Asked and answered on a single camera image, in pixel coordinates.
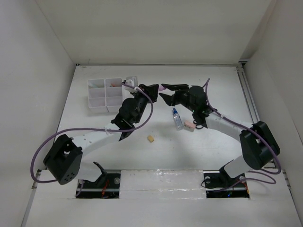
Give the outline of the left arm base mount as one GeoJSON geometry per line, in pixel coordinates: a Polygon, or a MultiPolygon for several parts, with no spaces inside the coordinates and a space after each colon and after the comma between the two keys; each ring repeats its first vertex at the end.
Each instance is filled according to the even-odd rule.
{"type": "Polygon", "coordinates": [[[76,189],[78,199],[118,199],[121,173],[109,172],[101,185],[87,180],[79,181],[76,189]]]}

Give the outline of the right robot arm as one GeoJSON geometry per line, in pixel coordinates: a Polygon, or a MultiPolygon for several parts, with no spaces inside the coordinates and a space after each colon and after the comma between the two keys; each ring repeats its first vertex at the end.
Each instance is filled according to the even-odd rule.
{"type": "Polygon", "coordinates": [[[241,145],[242,154],[220,168],[219,174],[205,181],[206,187],[215,183],[218,187],[232,185],[236,179],[250,170],[260,170],[269,161],[277,160],[280,148],[265,122],[238,123],[223,116],[211,106],[208,98],[208,85],[189,86],[187,84],[162,87],[174,91],[173,95],[161,93],[169,106],[182,105],[192,112],[196,124],[204,128],[219,131],[237,140],[241,145]]]}

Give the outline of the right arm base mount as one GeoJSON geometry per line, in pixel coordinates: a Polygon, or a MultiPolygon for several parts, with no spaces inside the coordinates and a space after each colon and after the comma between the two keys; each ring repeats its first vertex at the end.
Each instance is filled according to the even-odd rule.
{"type": "Polygon", "coordinates": [[[229,179],[226,183],[219,178],[219,172],[204,172],[203,175],[204,179],[201,182],[201,186],[205,188],[208,199],[250,198],[246,182],[237,183],[245,178],[245,174],[229,179]]]}

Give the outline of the yellow eraser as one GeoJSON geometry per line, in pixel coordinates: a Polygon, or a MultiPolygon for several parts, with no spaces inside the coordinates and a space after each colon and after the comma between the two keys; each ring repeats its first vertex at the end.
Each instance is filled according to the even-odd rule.
{"type": "Polygon", "coordinates": [[[151,135],[149,135],[149,136],[147,136],[147,140],[148,140],[150,143],[152,143],[152,142],[154,142],[154,137],[151,136],[151,135]]]}

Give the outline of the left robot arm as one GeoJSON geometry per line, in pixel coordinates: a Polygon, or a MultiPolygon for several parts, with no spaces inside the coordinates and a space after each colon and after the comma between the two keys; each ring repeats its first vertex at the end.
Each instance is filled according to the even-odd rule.
{"type": "Polygon", "coordinates": [[[87,180],[97,188],[103,186],[106,180],[103,167],[96,161],[85,163],[82,158],[103,146],[126,139],[141,128],[140,120],[145,108],[157,101],[158,90],[158,84],[133,87],[133,97],[122,102],[118,114],[103,128],[85,128],[84,135],[74,138],[65,132],[59,133],[43,160],[55,180],[60,185],[77,179],[87,180]]]}

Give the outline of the black handled scissors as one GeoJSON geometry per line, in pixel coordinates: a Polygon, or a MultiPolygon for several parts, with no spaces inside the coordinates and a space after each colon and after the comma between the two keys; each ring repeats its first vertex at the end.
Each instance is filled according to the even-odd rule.
{"type": "Polygon", "coordinates": [[[196,120],[193,120],[193,124],[195,125],[195,128],[196,128],[197,130],[200,130],[200,129],[203,128],[203,125],[198,124],[198,123],[196,122],[196,120]]]}

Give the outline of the pink highlighter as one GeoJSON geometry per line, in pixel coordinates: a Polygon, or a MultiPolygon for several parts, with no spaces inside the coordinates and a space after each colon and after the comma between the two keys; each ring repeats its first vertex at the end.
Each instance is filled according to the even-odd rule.
{"type": "Polygon", "coordinates": [[[159,85],[158,91],[160,92],[160,91],[163,91],[163,90],[165,90],[165,89],[166,89],[165,87],[163,87],[162,85],[159,85]]]}

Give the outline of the small blue spray bottle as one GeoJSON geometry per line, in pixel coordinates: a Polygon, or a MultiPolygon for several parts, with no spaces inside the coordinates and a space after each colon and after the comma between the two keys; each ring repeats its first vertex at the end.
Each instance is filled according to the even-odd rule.
{"type": "Polygon", "coordinates": [[[178,131],[182,130],[184,125],[183,125],[181,117],[180,117],[179,113],[177,112],[176,108],[173,108],[172,112],[173,112],[173,119],[174,119],[177,130],[178,131]]]}

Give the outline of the pink stapler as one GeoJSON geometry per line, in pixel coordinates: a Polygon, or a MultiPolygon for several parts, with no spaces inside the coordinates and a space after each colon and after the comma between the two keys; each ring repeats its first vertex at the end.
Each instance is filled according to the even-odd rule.
{"type": "Polygon", "coordinates": [[[196,125],[193,122],[185,121],[184,129],[190,132],[194,132],[194,130],[196,129],[196,125]]]}

